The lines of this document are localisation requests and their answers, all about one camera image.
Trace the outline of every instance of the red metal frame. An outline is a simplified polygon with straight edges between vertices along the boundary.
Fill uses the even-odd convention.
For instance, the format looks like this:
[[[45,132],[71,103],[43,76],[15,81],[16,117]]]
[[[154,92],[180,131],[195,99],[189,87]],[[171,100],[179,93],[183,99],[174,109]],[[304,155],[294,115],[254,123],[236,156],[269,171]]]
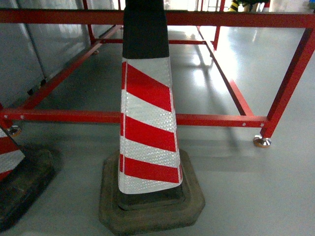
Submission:
[[[89,7],[88,7],[87,0],[82,0],[82,2],[83,2],[84,10],[88,10]],[[93,32],[92,25],[88,25],[88,32],[89,32],[90,42],[91,42],[91,45],[92,45],[92,44],[95,43],[95,37],[94,37],[94,32]]]
[[[222,11],[222,12],[224,11],[224,5],[225,5],[225,0],[221,0],[220,11]],[[218,48],[220,30],[221,30],[221,26],[217,26],[216,34],[215,34],[215,40],[213,42],[213,47],[214,47],[215,50],[217,50],[217,48]]]
[[[266,117],[254,116],[235,82],[231,79],[227,79],[224,75],[219,62],[211,50],[211,44],[213,44],[213,46],[217,45],[216,42],[218,41],[218,38],[215,38],[213,43],[205,40],[200,32],[200,28],[197,27],[198,32],[202,37],[201,41],[169,41],[169,43],[174,44],[206,45],[241,114],[240,116],[177,114],[176,118],[179,125],[262,127],[262,136],[264,138],[270,138],[315,50],[315,14],[235,14],[228,12],[168,11],[166,13],[166,17],[169,25],[306,28],[270,112]],[[86,60],[102,44],[123,42],[121,39],[109,38],[118,29],[120,29],[123,24],[122,11],[0,9],[0,23],[87,25],[118,24],[118,26],[113,26],[103,38],[95,39],[95,43],[87,52],[80,56],[72,65],[70,65],[70,67],[64,69],[56,77],[51,79],[38,92],[26,100],[21,107],[18,109],[1,109],[0,107],[1,126],[8,126],[12,120],[93,123],[120,122],[120,112],[36,110],[34,107],[38,105],[54,88],[67,78],[72,71],[79,67],[84,60]]]

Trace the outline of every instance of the adjustable foot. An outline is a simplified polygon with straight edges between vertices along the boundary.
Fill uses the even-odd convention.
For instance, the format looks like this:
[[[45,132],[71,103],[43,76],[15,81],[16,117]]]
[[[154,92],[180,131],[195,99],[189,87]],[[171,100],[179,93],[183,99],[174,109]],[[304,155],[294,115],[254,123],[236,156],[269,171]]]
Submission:
[[[268,148],[271,145],[271,140],[269,138],[263,138],[261,135],[255,135],[252,141],[259,148]]]
[[[18,127],[17,125],[13,125],[10,128],[7,129],[7,132],[11,137],[16,137],[21,133],[22,129]]]

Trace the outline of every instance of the epoxy floor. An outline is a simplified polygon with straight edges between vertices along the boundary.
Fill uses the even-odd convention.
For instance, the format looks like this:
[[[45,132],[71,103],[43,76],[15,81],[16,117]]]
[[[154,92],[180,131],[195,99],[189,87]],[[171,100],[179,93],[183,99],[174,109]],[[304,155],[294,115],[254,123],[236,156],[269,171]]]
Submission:
[[[213,37],[214,28],[202,29]],[[196,37],[172,27],[169,37]],[[266,115],[303,30],[221,28],[217,56],[256,115]],[[121,45],[104,45],[39,106],[120,110]],[[205,46],[170,45],[178,113],[237,115]],[[148,236],[315,235],[315,57],[269,149],[259,129],[179,126],[206,206],[194,226]],[[59,170],[20,222],[3,236],[111,236],[98,221],[102,162],[119,149],[119,126],[23,122],[21,145],[47,148]]]

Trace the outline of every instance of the white reflective stripe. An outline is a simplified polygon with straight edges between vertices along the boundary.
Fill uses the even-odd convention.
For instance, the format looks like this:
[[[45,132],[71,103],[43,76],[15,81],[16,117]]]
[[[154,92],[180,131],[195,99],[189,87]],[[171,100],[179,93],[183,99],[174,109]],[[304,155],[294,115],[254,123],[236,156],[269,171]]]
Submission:
[[[170,58],[154,58],[154,59],[123,59],[128,64],[140,70],[142,73],[159,81],[160,83],[172,87],[172,75]]]
[[[7,135],[2,129],[0,129],[0,138],[4,138],[4,137],[7,137]]]
[[[175,188],[180,183],[169,183],[163,181],[146,180],[136,177],[127,176],[119,171],[118,174],[119,189],[125,194],[142,194],[157,192],[169,188]]]
[[[0,173],[13,170],[24,158],[20,150],[0,155]]]
[[[120,137],[120,143],[120,153],[125,157],[161,166],[178,168],[180,165],[178,150],[177,152],[172,152],[150,147],[126,139],[123,136]]]
[[[123,98],[126,101],[122,102],[122,112],[126,116],[159,129],[173,133],[176,131],[176,116],[174,112],[172,113],[152,105],[125,90],[122,90]]]

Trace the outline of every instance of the cone base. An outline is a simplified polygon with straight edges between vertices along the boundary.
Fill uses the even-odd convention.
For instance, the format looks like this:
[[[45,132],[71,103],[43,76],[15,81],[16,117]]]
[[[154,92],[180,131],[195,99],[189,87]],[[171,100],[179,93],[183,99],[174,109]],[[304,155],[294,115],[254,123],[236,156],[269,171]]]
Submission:
[[[27,155],[0,182],[0,232],[16,224],[49,184],[55,174],[50,161],[47,150]]]
[[[183,183],[173,191],[173,195],[146,197],[141,194],[143,202],[126,201],[118,189],[119,152],[110,156],[103,166],[103,178],[99,205],[99,219],[117,236],[144,234],[193,225],[201,214],[205,200],[198,180],[190,163],[188,154],[180,150],[183,169]]]

